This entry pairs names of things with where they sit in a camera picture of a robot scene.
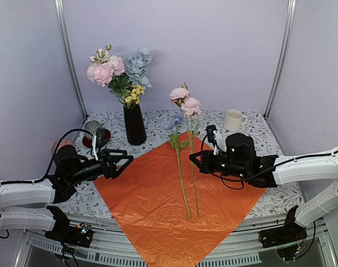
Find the pale blue poppy stem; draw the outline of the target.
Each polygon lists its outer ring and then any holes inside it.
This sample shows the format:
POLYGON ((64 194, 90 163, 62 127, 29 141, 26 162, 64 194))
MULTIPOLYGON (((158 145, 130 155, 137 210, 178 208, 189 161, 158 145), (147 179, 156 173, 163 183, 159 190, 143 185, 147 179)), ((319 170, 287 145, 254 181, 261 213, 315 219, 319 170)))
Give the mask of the pale blue poppy stem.
POLYGON ((182 166, 181 166, 181 151, 185 149, 188 145, 187 140, 180 141, 179 138, 179 128, 180 124, 183 122, 183 117, 182 115, 174 115, 174 117, 171 120, 171 123, 167 127, 168 130, 171 130, 171 133, 169 134, 169 143, 171 144, 171 147, 175 150, 176 152, 176 157, 177 157, 177 166, 178 166, 178 173, 180 177, 180 184, 181 184, 181 190, 182 190, 182 196, 183 200, 185 203, 185 208, 187 212, 188 218, 192 218, 191 215, 191 210, 188 204, 187 200, 187 195, 186 195, 186 190, 184 186, 184 181, 183 181, 183 174, 182 174, 182 166))

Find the orange yellow wrapping paper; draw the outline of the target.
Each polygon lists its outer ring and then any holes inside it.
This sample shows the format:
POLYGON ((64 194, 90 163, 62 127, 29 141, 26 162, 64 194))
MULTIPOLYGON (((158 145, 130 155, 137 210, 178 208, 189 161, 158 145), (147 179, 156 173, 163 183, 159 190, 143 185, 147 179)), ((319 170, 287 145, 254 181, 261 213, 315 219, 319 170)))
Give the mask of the orange yellow wrapping paper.
POLYGON ((182 196, 175 150, 169 143, 136 158, 116 179, 95 182, 111 214, 149 266, 195 266, 252 211, 264 189, 200 173, 190 149, 181 151, 182 196))

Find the yellow artificial flower sprig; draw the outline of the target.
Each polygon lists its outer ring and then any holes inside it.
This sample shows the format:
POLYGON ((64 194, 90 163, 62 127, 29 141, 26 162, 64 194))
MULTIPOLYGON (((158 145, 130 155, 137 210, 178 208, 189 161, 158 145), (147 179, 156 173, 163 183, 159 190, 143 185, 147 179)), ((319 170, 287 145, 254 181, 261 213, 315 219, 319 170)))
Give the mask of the yellow artificial flower sprig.
POLYGON ((125 107, 132 108, 140 104, 141 96, 145 94, 142 85, 132 85, 125 94, 125 107))

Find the large pink rose stem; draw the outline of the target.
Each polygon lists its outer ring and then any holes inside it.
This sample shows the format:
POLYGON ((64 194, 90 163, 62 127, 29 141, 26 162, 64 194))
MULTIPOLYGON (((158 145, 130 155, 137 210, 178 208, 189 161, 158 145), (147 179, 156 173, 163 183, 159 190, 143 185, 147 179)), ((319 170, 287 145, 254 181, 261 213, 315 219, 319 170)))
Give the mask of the large pink rose stem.
POLYGON ((90 57, 91 65, 87 69, 87 78, 101 87, 107 87, 119 102, 126 104, 132 83, 125 73, 125 64, 119 56, 90 57))

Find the blue artificial flower stem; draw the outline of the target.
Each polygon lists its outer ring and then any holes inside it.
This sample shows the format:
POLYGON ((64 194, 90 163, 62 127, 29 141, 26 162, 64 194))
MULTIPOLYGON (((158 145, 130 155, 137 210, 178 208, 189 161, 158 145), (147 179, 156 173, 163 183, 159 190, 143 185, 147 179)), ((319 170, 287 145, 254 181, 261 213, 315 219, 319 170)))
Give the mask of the blue artificial flower stem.
POLYGON ((134 55, 127 58, 126 74, 133 85, 141 85, 144 90, 152 87, 150 80, 145 76, 145 68, 152 59, 152 50, 146 46, 140 46, 134 55))

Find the white artificial flower stem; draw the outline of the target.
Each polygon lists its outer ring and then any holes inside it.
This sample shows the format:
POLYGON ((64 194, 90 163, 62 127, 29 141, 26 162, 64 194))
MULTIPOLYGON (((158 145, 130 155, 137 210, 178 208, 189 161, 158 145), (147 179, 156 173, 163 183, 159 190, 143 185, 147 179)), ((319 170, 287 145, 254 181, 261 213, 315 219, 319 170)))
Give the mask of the white artificial flower stem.
POLYGON ((97 63, 97 64, 103 64, 103 63, 108 62, 111 57, 111 50, 112 50, 112 44, 111 43, 105 44, 104 48, 99 48, 95 52, 95 54, 89 57, 90 62, 97 63))

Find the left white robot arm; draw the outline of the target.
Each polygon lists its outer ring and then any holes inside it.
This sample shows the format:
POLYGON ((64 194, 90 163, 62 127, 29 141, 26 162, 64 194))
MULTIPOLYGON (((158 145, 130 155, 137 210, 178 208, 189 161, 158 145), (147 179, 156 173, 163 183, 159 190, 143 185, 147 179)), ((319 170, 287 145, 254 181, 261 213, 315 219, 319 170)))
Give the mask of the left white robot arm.
POLYGON ((76 187, 100 176, 115 179, 133 161, 125 150, 103 149, 88 159, 65 145, 55 152, 56 170, 38 180, 0 181, 0 231, 9 229, 43 230, 48 238, 74 241, 87 230, 71 226, 57 207, 69 200, 76 187))

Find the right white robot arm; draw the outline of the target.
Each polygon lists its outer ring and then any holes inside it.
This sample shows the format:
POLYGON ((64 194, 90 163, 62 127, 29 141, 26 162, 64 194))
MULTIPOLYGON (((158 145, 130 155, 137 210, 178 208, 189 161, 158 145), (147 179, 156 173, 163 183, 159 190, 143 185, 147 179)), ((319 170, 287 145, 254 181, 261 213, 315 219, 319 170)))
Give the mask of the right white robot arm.
POLYGON ((191 154, 189 159, 203 174, 221 180, 247 183, 256 188, 272 188, 298 181, 330 179, 332 183, 308 202, 291 211, 291 220, 279 229, 279 238, 289 243, 316 219, 338 208, 338 147, 300 156, 257 156, 254 141, 242 133, 223 140, 209 134, 213 150, 191 154))

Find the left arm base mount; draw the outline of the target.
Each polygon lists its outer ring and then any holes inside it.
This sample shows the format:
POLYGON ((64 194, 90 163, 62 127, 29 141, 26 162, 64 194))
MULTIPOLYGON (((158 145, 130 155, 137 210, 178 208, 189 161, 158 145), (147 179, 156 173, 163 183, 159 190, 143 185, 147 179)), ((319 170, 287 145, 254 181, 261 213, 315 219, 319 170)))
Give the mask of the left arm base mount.
POLYGON ((89 248, 92 242, 93 231, 91 228, 83 228, 84 223, 79 226, 71 226, 70 220, 61 209, 56 206, 47 206, 55 219, 55 224, 50 231, 46 231, 44 236, 48 239, 58 241, 63 244, 70 244, 89 248))

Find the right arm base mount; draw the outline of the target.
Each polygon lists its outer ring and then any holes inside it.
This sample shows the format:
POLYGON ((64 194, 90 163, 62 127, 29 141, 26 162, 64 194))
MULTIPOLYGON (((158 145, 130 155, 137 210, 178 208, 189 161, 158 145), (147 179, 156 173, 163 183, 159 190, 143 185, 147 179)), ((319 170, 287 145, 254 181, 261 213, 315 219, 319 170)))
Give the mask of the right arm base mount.
POLYGON ((283 226, 259 232, 259 242, 263 248, 279 246, 307 237, 306 227, 295 223, 297 208, 298 206, 294 206, 288 211, 283 226))

